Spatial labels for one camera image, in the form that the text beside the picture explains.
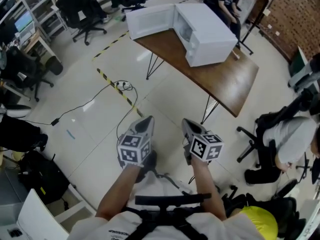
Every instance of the white t-shirt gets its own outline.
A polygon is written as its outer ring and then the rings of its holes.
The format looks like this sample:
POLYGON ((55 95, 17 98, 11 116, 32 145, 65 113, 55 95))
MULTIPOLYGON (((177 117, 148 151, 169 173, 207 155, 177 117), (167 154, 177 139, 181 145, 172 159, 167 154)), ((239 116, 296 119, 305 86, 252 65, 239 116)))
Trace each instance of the white t-shirt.
MULTIPOLYGON (((182 187, 182 190, 190 190, 181 182, 175 183, 182 187)), ((172 183, 165 178, 157 178, 154 173, 148 172, 146 177, 138 184, 134 185, 128 207, 144 210, 158 210, 156 206, 135 205, 134 196, 181 196, 172 183)), ((186 218, 193 228, 199 233, 205 234, 212 240, 263 240, 263 236, 257 231, 256 226, 243 213, 228 218, 225 221, 219 220, 211 213, 194 213, 186 218)), ((92 217, 78 221, 68 237, 68 240, 124 240, 132 234, 142 223, 142 219, 135 213, 125 211, 113 217, 110 221, 103 218, 92 217)), ((167 240, 178 239, 188 240, 181 231, 173 226, 158 226, 155 230, 147 234, 144 240, 167 240)))
POLYGON ((275 147, 282 164, 297 162, 311 144, 317 123, 304 116, 283 120, 263 134, 263 144, 275 140, 275 147))

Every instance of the microwave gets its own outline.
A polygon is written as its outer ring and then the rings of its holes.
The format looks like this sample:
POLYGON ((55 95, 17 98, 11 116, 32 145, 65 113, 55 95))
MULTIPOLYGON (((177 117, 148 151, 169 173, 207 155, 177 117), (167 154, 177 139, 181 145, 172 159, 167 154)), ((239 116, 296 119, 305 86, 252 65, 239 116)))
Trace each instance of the microwave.
POLYGON ((224 62, 238 40, 204 3, 162 4, 126 13, 131 39, 174 29, 190 67, 224 62))

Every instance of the desk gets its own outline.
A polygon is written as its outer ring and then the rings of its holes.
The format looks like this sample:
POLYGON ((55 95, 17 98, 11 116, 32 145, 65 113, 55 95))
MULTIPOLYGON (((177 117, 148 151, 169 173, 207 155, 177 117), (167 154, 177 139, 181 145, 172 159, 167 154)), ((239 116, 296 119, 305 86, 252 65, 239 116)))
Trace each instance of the desk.
POLYGON ((32 47, 35 46, 35 44, 36 44, 37 42, 40 42, 40 43, 43 45, 43 47, 48 51, 48 53, 51 54, 51 56, 55 56, 55 57, 57 58, 57 60, 58 60, 60 63, 62 63, 61 60, 56 56, 56 54, 54 53, 54 51, 50 48, 50 46, 49 46, 49 45, 45 42, 45 40, 41 37, 41 33, 40 33, 40 30, 39 30, 39 29, 37 29, 37 30, 35 31, 35 33, 29 38, 29 40, 30 40, 29 44, 23 49, 23 51, 24 51, 25 53, 28 53, 28 52, 32 49, 32 47))
POLYGON ((147 80, 163 61, 166 61, 209 94, 205 109, 208 107, 210 97, 217 101, 206 118, 206 110, 204 111, 201 124, 205 122, 218 104, 221 104, 234 117, 239 115, 259 69, 240 50, 235 49, 235 52, 240 55, 239 60, 233 53, 230 53, 223 63, 190 67, 186 60, 186 49, 173 29, 144 36, 134 41, 152 52, 147 80), (153 54, 157 55, 157 58, 150 67, 153 54), (163 61, 154 69, 158 57, 163 61))

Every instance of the yellow and black tape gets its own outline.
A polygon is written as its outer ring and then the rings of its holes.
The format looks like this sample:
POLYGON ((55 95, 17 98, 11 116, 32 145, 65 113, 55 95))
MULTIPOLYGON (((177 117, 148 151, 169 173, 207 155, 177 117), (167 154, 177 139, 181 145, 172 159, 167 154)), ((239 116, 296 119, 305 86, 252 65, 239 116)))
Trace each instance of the yellow and black tape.
POLYGON ((117 88, 117 85, 112 82, 110 80, 110 78, 108 78, 105 73, 103 73, 99 68, 96 69, 96 71, 98 71, 98 73, 104 78, 104 80, 106 80, 119 94, 121 94, 121 96, 130 104, 130 106, 133 108, 133 110, 135 110, 137 112, 137 114, 140 117, 144 117, 144 115, 141 113, 141 111, 134 105, 134 103, 124 94, 124 92, 122 90, 119 90, 117 88))
POLYGON ((181 1, 181 2, 178 2, 178 4, 184 3, 184 2, 186 2, 186 1, 188 1, 188 0, 183 0, 183 1, 181 1))
POLYGON ((92 61, 94 61, 96 58, 98 58, 101 54, 103 54, 106 50, 108 50, 111 46, 113 46, 116 42, 118 42, 121 38, 123 38, 128 33, 129 33, 129 30, 127 32, 125 32, 124 34, 120 35, 118 39, 116 39, 113 42, 111 42, 106 48, 104 48, 96 56, 94 56, 92 61))

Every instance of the hand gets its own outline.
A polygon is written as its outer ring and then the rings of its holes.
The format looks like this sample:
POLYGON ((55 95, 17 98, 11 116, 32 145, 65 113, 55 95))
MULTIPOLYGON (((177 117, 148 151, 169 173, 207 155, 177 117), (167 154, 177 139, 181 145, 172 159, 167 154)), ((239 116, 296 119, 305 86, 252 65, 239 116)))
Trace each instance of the hand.
POLYGON ((240 17, 240 12, 238 10, 233 11, 234 16, 240 17))
POLYGON ((235 24, 238 23, 235 17, 232 17, 232 18, 231 18, 231 21, 232 21, 232 23, 235 23, 235 24))

